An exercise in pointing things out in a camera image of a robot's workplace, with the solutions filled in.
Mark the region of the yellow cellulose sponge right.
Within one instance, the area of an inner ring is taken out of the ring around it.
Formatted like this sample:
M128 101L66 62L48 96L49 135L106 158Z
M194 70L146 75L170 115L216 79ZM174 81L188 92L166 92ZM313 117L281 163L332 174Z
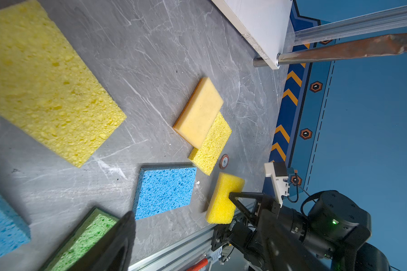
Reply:
M232 129L219 112L200 149L193 148L188 159L204 174L210 176Z

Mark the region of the red handled tool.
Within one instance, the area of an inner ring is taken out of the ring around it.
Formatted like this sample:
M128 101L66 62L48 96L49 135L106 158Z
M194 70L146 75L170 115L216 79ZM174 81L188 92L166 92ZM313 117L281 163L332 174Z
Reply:
M209 264L208 259L202 259L195 265L187 269L187 271L200 271L202 268L206 267Z

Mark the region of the blue cellulose sponge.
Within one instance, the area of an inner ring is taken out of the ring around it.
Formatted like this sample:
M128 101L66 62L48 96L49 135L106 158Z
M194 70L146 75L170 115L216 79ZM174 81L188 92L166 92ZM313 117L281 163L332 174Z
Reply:
M0 194L0 257L30 241L29 226Z
M189 205L196 173L192 166L141 167L132 210L135 219Z

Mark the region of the blue cellulose sponge centre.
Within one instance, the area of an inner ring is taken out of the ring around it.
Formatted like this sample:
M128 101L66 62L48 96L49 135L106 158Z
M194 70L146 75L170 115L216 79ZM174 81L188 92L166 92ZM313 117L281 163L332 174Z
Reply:
M135 219L189 205L196 173L192 166L141 167L132 210Z

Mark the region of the orange-yellow thick sponge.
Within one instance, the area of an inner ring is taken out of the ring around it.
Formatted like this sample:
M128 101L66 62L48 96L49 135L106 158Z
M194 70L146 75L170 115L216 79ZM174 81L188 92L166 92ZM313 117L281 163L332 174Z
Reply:
M224 101L208 77L200 79L173 129L199 149Z

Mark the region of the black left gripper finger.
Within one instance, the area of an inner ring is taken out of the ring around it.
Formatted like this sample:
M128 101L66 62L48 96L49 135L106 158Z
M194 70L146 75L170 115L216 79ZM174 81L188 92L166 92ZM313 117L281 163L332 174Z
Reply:
M69 270L128 270L135 236L135 214L129 211L82 258L71 266Z

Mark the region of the yellow cellulose sponge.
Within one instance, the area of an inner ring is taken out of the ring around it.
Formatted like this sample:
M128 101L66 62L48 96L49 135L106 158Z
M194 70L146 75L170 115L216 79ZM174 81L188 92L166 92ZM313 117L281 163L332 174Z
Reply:
M76 167L126 118L37 1L0 10L0 116Z
M200 149L193 148L188 159L204 174L210 176L232 129L219 112Z

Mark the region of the aluminium front rail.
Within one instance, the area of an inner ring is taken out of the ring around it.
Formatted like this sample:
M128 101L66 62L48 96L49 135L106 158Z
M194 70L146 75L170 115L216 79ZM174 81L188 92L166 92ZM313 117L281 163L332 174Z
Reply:
M194 216L191 208L169 211L166 215L137 222L130 271L186 271L202 259L209 264L222 265L229 259L231 249L211 249L215 224L204 225L203 215Z

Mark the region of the aluminium right corner post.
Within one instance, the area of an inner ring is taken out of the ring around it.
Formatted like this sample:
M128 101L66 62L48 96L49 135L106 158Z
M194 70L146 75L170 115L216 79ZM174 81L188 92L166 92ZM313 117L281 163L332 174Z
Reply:
M294 45L311 44L407 27L407 5L295 32Z

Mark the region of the yellow foam sponge front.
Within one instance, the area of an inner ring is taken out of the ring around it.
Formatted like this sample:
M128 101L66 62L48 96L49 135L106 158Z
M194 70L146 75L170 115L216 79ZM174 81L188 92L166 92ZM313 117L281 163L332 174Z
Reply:
M230 224L234 218L236 206L229 199L230 193L242 192L245 180L228 173L218 176L214 194L206 212L209 224Z

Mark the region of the white two-tier metal shelf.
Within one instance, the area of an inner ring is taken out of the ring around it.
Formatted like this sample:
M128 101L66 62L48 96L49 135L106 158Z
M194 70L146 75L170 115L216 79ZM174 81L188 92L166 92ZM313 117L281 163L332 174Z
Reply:
M407 53L407 33L387 34L331 45L323 49L305 49L286 53L284 46L293 1L214 1L213 3L259 54L259 58L253 61L255 67L268 66L277 70L282 65L289 64ZM291 36L293 45L295 32Z

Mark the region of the yellow cellulose sponge left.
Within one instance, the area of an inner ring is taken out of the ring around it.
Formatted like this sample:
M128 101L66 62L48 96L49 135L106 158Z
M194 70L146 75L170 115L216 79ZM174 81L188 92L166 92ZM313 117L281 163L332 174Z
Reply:
M37 1L0 10L0 116L76 167L126 118Z

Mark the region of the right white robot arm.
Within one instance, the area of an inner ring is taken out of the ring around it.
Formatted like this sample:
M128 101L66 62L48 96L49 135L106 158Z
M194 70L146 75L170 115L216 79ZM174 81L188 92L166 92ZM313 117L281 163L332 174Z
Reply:
M263 271L388 271L384 253L368 243L371 217L335 190L308 197L309 213L281 206L262 193L230 193L228 202L239 219L215 227L213 251L225 245L237 248Z

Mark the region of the green cellulose sponge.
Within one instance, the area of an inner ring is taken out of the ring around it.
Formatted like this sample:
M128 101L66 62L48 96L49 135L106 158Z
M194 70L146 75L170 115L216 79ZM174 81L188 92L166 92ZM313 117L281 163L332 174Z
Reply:
M66 271L83 257L119 219L92 208L60 247L47 259L41 271Z

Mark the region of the blue cellulose sponge left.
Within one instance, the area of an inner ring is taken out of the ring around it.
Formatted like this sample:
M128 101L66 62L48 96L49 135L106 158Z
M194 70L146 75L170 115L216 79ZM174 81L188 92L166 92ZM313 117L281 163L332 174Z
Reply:
M0 194L0 257L30 241L29 226Z

